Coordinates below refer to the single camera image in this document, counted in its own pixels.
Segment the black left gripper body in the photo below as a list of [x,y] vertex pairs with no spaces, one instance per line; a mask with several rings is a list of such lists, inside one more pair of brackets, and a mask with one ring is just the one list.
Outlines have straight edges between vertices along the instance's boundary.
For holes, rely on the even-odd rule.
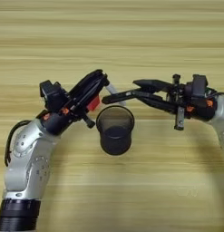
[[87,113],[89,112],[85,107],[70,110],[62,108],[59,111],[50,110],[45,106],[44,112],[40,118],[40,122],[47,132],[54,136],[60,136],[72,124],[77,121],[84,121],[88,128],[92,128],[95,122],[92,121]]

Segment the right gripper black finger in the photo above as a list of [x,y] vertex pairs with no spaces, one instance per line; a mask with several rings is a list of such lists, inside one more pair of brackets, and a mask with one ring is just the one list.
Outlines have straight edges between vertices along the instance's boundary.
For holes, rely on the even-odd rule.
[[171,83],[160,80],[141,79],[133,83],[149,92],[169,92],[173,88]]
[[139,92],[137,99],[141,102],[147,104],[150,107],[156,108],[158,110],[166,111],[168,113],[175,114],[177,107],[174,103],[164,101],[161,96],[150,94],[148,92]]

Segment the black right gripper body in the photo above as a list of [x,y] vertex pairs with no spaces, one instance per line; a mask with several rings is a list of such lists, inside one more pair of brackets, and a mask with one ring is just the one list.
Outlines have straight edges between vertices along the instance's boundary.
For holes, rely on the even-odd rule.
[[215,91],[208,87],[205,75],[193,74],[192,81],[180,83],[180,75],[172,76],[173,88],[167,94],[167,100],[177,107],[174,129],[184,130],[185,119],[209,121],[215,115],[218,107],[217,101],[211,94]]

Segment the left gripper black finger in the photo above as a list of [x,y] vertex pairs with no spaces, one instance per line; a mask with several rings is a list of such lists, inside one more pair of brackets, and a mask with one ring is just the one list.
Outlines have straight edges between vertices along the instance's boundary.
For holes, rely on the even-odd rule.
[[103,70],[95,70],[90,72],[69,91],[69,95],[73,99],[78,99],[89,91],[95,90],[102,84],[103,81]]
[[106,75],[104,75],[104,81],[95,90],[89,91],[84,96],[81,96],[78,99],[71,98],[73,101],[71,103],[71,111],[79,111],[80,109],[86,108],[93,101],[93,99],[100,93],[102,88],[107,86],[108,84],[108,78]]

